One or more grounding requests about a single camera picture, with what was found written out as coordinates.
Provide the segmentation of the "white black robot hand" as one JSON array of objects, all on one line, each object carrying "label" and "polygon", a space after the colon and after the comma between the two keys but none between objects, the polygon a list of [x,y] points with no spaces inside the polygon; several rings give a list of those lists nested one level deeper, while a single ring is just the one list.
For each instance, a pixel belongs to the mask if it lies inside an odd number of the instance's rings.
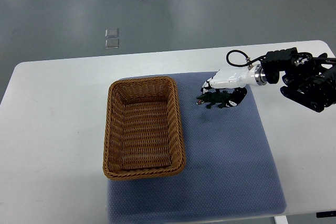
[{"label": "white black robot hand", "polygon": [[204,82],[202,94],[206,92],[227,91],[231,94],[226,108],[239,105],[247,94],[245,86],[263,86],[266,84],[261,65],[254,67],[220,69],[213,77]]}]

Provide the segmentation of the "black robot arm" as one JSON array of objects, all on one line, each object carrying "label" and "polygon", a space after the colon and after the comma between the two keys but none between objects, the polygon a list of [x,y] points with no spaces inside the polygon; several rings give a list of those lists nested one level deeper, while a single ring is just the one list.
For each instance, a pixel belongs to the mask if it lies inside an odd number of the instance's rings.
[{"label": "black robot arm", "polygon": [[276,84],[285,74],[281,94],[315,112],[335,104],[335,58],[327,53],[314,57],[296,48],[269,51],[260,59],[268,83]]}]

